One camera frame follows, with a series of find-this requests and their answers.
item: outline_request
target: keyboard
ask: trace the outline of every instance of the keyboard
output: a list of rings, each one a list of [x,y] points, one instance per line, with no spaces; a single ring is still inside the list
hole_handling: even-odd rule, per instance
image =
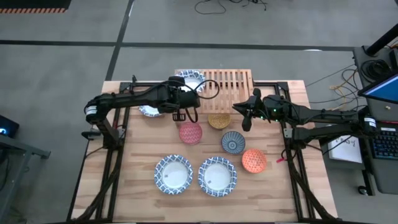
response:
[[[396,130],[398,126],[397,128],[381,128],[380,135],[371,140],[375,158],[398,160],[398,132]]]

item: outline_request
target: red patterned bowl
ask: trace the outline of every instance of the red patterned bowl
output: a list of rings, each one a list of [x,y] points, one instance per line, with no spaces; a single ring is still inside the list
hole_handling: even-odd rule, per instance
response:
[[[180,128],[180,139],[185,144],[198,144],[201,139],[202,131],[199,124],[183,123]]]
[[[244,169],[250,173],[258,174],[266,169],[267,158],[262,151],[249,149],[243,154],[242,164]]]

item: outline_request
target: gray concrete floor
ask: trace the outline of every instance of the gray concrete floor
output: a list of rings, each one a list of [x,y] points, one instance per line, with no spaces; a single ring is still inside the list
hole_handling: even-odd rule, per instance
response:
[[[136,0],[124,41],[359,46],[398,22],[394,0],[269,0],[266,12],[261,5],[242,8],[220,1],[226,14],[203,16],[193,10],[196,0]],[[62,15],[0,14],[0,39],[116,41],[126,6],[127,0],[74,0]],[[209,2],[200,9],[216,7]],[[0,98],[0,114],[21,124],[18,139],[52,151],[49,160],[31,162],[14,203],[29,223],[66,219],[86,146],[80,136],[88,128],[83,107],[100,93],[112,51],[0,45],[0,95],[7,96]],[[164,80],[176,68],[249,68],[257,80],[311,83],[351,64],[350,52],[122,48],[113,80],[129,80],[133,74],[139,80]],[[310,101],[337,98],[328,87],[341,82],[336,74],[308,87]],[[327,169],[340,218],[398,220],[398,196],[359,195],[360,171]]]

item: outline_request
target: wooden tabletop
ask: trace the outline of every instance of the wooden tabletop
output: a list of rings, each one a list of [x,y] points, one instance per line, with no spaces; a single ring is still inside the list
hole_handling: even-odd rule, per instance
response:
[[[289,83],[292,102],[309,106],[304,82]],[[118,92],[120,82],[105,82],[103,93]],[[261,87],[262,95],[275,94]],[[124,111],[121,111],[122,123]],[[188,146],[178,136],[178,124],[170,114],[158,118],[143,116],[131,108],[114,222],[291,222],[297,221],[292,186],[286,162],[276,163],[284,148],[280,124],[254,119],[250,132],[242,131],[243,117],[231,115],[231,124],[222,131],[210,127],[207,115],[200,113],[203,137],[199,144]],[[108,114],[113,120],[113,111]],[[246,149],[260,149],[267,157],[267,167],[260,174],[250,174],[241,165],[241,156],[223,152],[221,137],[228,131],[239,131],[246,139]],[[88,153],[100,147],[102,140],[90,142]],[[193,182],[180,195],[166,195],[154,183],[155,165],[169,154],[186,157],[193,166]],[[236,188],[227,196],[216,198],[202,192],[197,182],[200,164],[207,158],[222,156],[236,167]],[[312,148],[303,150],[311,190],[320,203],[334,216],[336,208],[323,163],[322,154]],[[98,151],[85,161],[72,218],[78,217],[91,203],[101,185],[106,150]],[[307,214],[303,193],[300,194]],[[109,197],[104,210],[107,211]]]

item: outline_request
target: white paper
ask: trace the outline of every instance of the white paper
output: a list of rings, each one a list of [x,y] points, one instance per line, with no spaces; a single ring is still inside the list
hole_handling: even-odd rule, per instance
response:
[[[344,141],[349,136],[341,136],[328,143],[328,148],[331,149]],[[345,143],[340,144],[335,149],[329,151],[330,159],[338,159],[342,161],[362,163],[361,150],[359,148],[359,140],[356,137],[351,137]]]
[[[372,119],[372,118],[365,118],[364,119],[366,122],[373,122],[373,123],[375,123],[376,121],[374,120],[374,119]]]

